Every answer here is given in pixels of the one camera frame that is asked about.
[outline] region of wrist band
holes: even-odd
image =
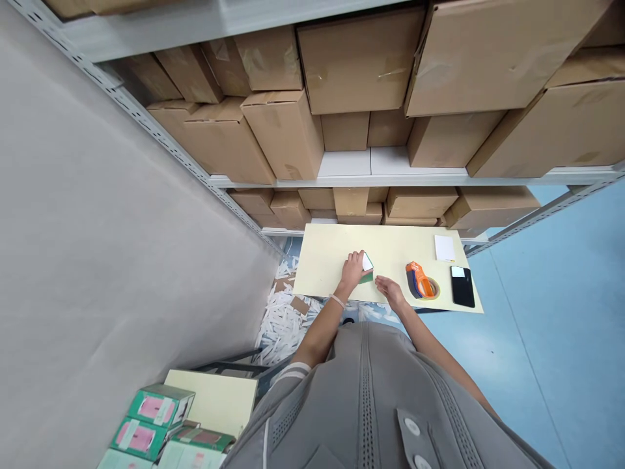
[[[330,298],[335,300],[338,304],[340,304],[342,306],[343,309],[345,309],[345,303],[343,303],[341,300],[339,300],[333,293],[330,294]]]

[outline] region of gray clothing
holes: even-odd
[[[283,371],[223,468],[551,468],[406,335],[339,329],[325,363]]]

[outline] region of light yellow tabletop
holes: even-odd
[[[254,409],[258,381],[196,371],[169,370],[165,384],[194,391],[189,420],[238,438]]]
[[[453,239],[455,263],[437,261],[434,236]],[[330,295],[340,280],[343,262],[353,251],[365,250],[374,265],[374,276],[395,280],[412,306],[483,313],[482,303],[473,279],[475,308],[453,302],[451,294],[452,265],[469,267],[458,232],[438,227],[405,227],[374,225],[306,225],[299,255],[294,293],[308,296]],[[441,294],[435,300],[421,300],[410,293],[406,265],[415,261],[428,277],[436,280]],[[358,285],[351,300],[387,303],[374,282]]]

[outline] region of hand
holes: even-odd
[[[343,272],[340,276],[339,285],[349,289],[350,292],[356,288],[362,277],[373,272],[373,269],[367,270],[366,272],[363,271],[364,257],[364,251],[360,251],[359,253],[354,251],[349,254],[347,261],[343,264]]]
[[[378,288],[380,293],[386,296],[386,299],[389,301],[391,309],[395,313],[399,314],[403,307],[410,307],[410,305],[404,298],[402,289],[393,280],[387,277],[377,276],[376,287]]]

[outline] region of shelf rack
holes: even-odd
[[[400,0],[185,0],[120,16],[91,16],[67,23],[41,0],[7,0],[79,67],[103,92],[126,111],[144,131],[176,158],[195,178],[277,253],[273,236],[303,236],[303,231],[261,229],[226,193],[227,188],[263,187],[238,184],[209,175],[126,90],[105,61],[270,27],[325,18],[399,3]],[[542,178],[470,178],[465,169],[411,168],[405,148],[373,148],[363,152],[324,155],[313,181],[279,180],[278,188],[351,186],[518,186],[567,185],[569,190],[491,238],[463,239],[467,256],[474,255],[540,220],[625,177],[625,163],[612,167],[556,168]],[[328,223],[329,220],[313,220]]]

